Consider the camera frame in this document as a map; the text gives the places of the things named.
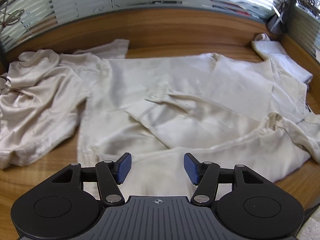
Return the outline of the dark grey desk object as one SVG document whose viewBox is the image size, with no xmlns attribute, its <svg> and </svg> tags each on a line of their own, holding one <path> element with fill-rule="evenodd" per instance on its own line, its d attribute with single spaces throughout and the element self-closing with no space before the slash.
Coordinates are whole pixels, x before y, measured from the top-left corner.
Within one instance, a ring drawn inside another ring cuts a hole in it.
<svg viewBox="0 0 320 240">
<path fill-rule="evenodd" d="M 287 22 L 288 16 L 286 14 L 280 14 L 280 16 L 274 14 L 267 19 L 266 27 L 272 34 L 281 35 L 287 32 Z"/>
</svg>

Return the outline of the cream satin shirt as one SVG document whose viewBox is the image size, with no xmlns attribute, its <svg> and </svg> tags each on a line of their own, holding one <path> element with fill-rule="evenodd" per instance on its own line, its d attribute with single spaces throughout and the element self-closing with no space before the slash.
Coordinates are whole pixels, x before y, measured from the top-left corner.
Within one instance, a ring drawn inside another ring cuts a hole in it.
<svg viewBox="0 0 320 240">
<path fill-rule="evenodd" d="M 186 152 L 226 168 L 245 164 L 271 181 L 319 161 L 319 116 L 306 105 L 308 87 L 271 59 L 80 58 L 94 89 L 78 161 L 93 166 L 130 152 L 126 196 L 190 196 Z"/>
</svg>

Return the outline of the beige garment pile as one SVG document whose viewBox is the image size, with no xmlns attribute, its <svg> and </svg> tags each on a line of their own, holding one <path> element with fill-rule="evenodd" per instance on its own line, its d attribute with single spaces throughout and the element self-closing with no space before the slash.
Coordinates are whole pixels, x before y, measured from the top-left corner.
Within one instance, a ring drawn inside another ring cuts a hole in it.
<svg viewBox="0 0 320 240">
<path fill-rule="evenodd" d="M 53 50 L 22 53 L 1 76 L 1 169 L 28 166 L 70 138 L 88 94 Z"/>
</svg>

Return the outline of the folded white shirt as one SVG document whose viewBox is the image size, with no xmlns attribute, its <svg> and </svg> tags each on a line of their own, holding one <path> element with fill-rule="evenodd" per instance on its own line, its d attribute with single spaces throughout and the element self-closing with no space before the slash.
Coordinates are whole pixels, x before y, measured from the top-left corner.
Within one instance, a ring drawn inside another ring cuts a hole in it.
<svg viewBox="0 0 320 240">
<path fill-rule="evenodd" d="M 263 59 L 271 59 L 283 71 L 308 85 L 313 75 L 297 64 L 278 41 L 271 41 L 267 34 L 258 34 L 251 42 L 253 50 Z"/>
</svg>

